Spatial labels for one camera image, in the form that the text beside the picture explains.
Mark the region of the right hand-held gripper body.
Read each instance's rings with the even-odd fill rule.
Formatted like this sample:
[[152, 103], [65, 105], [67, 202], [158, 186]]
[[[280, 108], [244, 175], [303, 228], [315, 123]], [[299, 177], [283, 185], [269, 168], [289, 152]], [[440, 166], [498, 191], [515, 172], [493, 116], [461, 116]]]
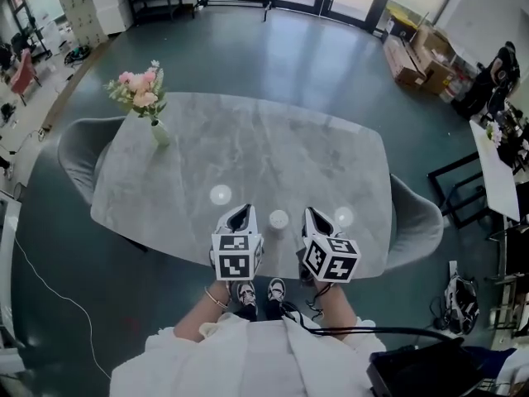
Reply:
[[356, 241], [341, 235], [309, 234], [303, 237], [301, 266], [319, 282], [345, 284], [360, 263]]

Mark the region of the clear plastic cotton swab container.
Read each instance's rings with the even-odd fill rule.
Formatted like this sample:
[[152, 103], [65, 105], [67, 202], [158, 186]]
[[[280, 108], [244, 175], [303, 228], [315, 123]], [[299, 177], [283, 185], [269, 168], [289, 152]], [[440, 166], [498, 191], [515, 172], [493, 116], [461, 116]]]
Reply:
[[269, 230], [277, 239], [282, 239], [288, 229], [289, 216], [281, 209], [274, 210], [269, 215]]

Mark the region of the person's left forearm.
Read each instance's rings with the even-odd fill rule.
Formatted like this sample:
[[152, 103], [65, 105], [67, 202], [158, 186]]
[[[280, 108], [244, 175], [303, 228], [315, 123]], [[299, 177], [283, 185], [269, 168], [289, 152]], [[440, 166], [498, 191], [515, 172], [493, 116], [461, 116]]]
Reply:
[[226, 282], [215, 281], [205, 288], [203, 297], [174, 326], [174, 335], [192, 342], [201, 342], [203, 335], [200, 333], [200, 327], [204, 323], [216, 323], [230, 302], [231, 296]]

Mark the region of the long flat cardboard box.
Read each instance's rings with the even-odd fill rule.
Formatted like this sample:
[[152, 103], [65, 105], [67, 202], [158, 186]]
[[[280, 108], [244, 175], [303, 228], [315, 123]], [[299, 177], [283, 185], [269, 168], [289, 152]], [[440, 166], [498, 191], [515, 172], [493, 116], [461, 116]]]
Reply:
[[401, 38], [388, 36], [383, 48], [393, 80], [401, 86], [421, 88], [426, 75], [411, 46]]

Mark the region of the open cardboard box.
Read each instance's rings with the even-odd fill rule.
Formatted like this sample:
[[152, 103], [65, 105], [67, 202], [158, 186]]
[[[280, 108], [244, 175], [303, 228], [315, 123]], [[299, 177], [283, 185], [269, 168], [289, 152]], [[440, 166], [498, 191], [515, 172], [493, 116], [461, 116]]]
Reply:
[[450, 62], [453, 58], [453, 49], [448, 39], [436, 28], [422, 25], [411, 41], [412, 48], [419, 51], [430, 52], [441, 62]]

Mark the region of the person's sneaker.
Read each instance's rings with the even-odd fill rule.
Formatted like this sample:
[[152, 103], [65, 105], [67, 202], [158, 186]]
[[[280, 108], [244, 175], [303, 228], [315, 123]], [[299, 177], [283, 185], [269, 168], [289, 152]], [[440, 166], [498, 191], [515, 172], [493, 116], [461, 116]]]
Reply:
[[282, 303], [286, 295], [286, 285], [280, 278], [273, 278], [268, 285], [267, 298], [269, 302]]
[[251, 281], [236, 281], [231, 285], [231, 291], [242, 308], [257, 307], [255, 287]]

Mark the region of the grey marble table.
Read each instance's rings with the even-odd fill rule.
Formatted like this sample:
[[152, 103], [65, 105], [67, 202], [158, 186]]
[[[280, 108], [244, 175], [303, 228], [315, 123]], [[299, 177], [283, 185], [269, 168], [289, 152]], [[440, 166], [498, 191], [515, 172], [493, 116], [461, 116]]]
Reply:
[[[153, 250], [208, 265], [219, 218], [255, 206], [264, 259], [259, 272], [296, 278], [303, 212], [316, 208], [360, 249], [355, 278], [384, 272], [392, 223], [388, 161], [381, 136], [330, 115], [254, 98], [169, 93], [161, 121], [170, 144], [130, 115], [98, 177], [95, 222]], [[289, 216], [282, 239], [269, 230]]]

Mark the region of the person's white shirt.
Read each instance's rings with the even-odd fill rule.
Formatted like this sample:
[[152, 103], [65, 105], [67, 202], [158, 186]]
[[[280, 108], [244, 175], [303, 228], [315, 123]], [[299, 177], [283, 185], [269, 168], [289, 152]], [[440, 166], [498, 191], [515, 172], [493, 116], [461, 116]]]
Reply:
[[249, 322], [232, 313], [199, 328], [202, 341], [172, 328], [112, 372], [109, 397], [372, 397], [374, 334], [318, 337], [288, 318]]

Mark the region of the black and white backpack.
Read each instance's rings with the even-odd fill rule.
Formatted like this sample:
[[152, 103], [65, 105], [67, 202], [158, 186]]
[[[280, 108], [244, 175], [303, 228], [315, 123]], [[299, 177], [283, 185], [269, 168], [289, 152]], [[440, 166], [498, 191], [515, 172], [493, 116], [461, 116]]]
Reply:
[[468, 335], [479, 316], [479, 305], [474, 282], [454, 274], [445, 290], [445, 313], [448, 329], [457, 335]]

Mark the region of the black metal chair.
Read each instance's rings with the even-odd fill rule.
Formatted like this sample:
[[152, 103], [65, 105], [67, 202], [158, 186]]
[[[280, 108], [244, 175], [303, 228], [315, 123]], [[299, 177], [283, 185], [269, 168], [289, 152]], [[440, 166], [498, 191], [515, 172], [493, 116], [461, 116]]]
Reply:
[[501, 299], [490, 312], [491, 328], [529, 338], [529, 215], [522, 222], [503, 219], [503, 230], [488, 239], [499, 249], [498, 273], [487, 277], [501, 290]]

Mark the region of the yellow bin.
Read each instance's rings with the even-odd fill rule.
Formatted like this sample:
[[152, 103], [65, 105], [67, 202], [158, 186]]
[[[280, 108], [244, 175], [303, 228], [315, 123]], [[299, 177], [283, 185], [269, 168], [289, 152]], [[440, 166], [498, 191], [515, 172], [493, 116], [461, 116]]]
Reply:
[[401, 24], [409, 26], [415, 30], [418, 28], [418, 25], [407, 16], [406, 12], [403, 12], [402, 10], [397, 8], [389, 8], [388, 12], [389, 18], [394, 22], [400, 22]]

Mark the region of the plain white cabinet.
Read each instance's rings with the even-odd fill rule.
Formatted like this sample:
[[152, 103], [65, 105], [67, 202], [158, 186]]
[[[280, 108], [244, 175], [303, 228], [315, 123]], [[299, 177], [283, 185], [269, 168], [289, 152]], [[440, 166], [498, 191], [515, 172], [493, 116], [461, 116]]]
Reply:
[[112, 36], [126, 31], [132, 24], [128, 0], [93, 0], [102, 31]]

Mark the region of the pink chair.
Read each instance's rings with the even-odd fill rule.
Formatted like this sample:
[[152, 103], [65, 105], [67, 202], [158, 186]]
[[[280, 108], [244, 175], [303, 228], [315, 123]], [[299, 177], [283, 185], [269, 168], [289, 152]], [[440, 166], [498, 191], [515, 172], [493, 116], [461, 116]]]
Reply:
[[39, 87], [41, 86], [41, 82], [32, 63], [31, 52], [29, 49], [24, 49], [21, 53], [17, 72], [10, 81], [11, 91], [19, 96], [24, 106], [26, 106], [24, 93], [32, 82], [35, 82]]

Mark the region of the white locker cabinet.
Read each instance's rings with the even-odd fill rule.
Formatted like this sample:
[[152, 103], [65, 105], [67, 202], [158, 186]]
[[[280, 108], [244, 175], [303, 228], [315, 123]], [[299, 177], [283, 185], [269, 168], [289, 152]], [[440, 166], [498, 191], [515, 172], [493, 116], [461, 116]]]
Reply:
[[97, 18], [93, 0], [59, 0], [79, 45], [97, 48], [108, 40]]

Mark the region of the white table with black frame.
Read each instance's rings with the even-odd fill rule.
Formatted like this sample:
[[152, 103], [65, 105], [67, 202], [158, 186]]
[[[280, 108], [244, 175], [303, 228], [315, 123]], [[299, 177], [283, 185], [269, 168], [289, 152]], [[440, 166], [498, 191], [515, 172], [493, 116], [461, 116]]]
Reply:
[[[484, 218], [491, 212], [503, 215], [512, 221], [519, 221], [521, 215], [512, 169], [500, 159], [498, 150], [488, 138], [486, 130], [473, 120], [469, 122], [469, 125], [476, 145], [476, 152], [427, 174], [427, 178], [439, 199], [438, 208], [441, 210], [441, 214], [444, 217], [450, 217], [458, 229]], [[481, 171], [455, 183], [450, 192], [445, 194], [438, 178], [476, 160], [480, 163]], [[472, 196], [457, 204], [451, 202], [455, 191], [477, 179], [482, 179], [484, 185], [476, 189]], [[485, 208], [465, 219], [459, 218], [457, 214], [459, 210], [482, 197], [487, 199]]]

